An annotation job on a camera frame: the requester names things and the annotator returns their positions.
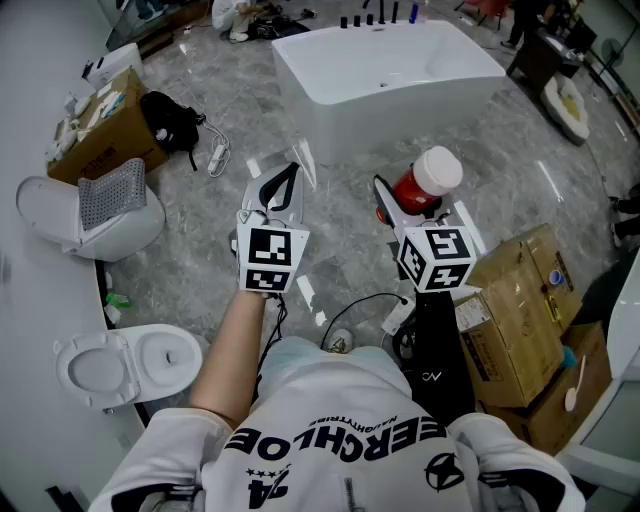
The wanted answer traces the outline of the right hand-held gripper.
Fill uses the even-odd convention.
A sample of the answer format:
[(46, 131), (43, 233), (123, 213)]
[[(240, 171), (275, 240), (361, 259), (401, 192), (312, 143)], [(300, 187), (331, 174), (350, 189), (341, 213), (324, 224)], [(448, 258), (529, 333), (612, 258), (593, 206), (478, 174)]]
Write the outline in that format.
[(477, 261), (470, 233), (471, 216), (462, 200), (445, 200), (438, 223), (407, 214), (396, 201), (389, 183), (373, 178), (378, 217), (392, 228), (393, 252), (399, 279), (418, 293), (452, 291), (464, 286)]

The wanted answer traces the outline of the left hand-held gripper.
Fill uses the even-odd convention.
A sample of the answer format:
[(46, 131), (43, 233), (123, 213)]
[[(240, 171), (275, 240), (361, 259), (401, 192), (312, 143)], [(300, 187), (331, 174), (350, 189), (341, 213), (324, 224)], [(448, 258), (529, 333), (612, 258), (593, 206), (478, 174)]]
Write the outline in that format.
[[(300, 165), (278, 165), (254, 178), (247, 185), (242, 208), (237, 213), (233, 237), (239, 288), (264, 295), (286, 293), (310, 235), (302, 225), (286, 224), (303, 221), (304, 176)], [(272, 218), (258, 209), (269, 211)]]

